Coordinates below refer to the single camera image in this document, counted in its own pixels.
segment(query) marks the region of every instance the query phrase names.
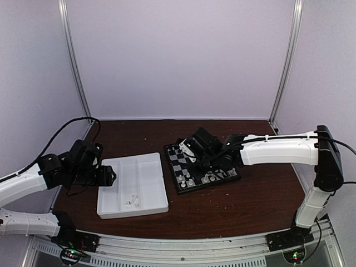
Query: dark brown tabletop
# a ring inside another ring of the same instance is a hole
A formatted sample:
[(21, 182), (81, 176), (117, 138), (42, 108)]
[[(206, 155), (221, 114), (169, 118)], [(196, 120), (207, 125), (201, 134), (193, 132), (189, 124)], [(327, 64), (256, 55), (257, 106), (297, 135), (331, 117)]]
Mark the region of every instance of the dark brown tabletop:
[[(156, 239), (219, 238), (289, 228), (304, 193), (290, 164), (239, 169), (239, 181), (178, 195), (163, 146), (187, 137), (198, 127), (224, 141), (229, 134), (273, 134), (267, 121), (162, 120), (105, 121), (97, 142), (103, 159), (159, 152), (169, 200), (162, 214), (102, 220), (96, 214), (97, 187), (66, 197), (62, 189), (55, 210), (66, 211), (79, 230)], [(90, 131), (92, 137), (96, 127)]]

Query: plastic tray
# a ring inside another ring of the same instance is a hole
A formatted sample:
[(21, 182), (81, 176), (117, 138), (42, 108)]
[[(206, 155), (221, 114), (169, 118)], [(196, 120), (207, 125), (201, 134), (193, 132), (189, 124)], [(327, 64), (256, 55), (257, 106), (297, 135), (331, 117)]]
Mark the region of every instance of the plastic tray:
[(159, 153), (106, 159), (117, 179), (99, 187), (97, 213), (102, 219), (141, 216), (169, 210)]

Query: chessboard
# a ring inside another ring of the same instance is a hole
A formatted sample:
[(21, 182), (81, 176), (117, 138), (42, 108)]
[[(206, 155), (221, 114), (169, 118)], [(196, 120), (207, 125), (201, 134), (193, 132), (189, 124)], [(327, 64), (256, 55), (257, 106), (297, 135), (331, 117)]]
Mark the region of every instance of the chessboard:
[(241, 178), (235, 167), (226, 171), (209, 171), (205, 173), (205, 176), (202, 178), (193, 177), (187, 169), (187, 165), (190, 164), (191, 161), (189, 157), (179, 149), (177, 144), (165, 146), (165, 152), (179, 195)]

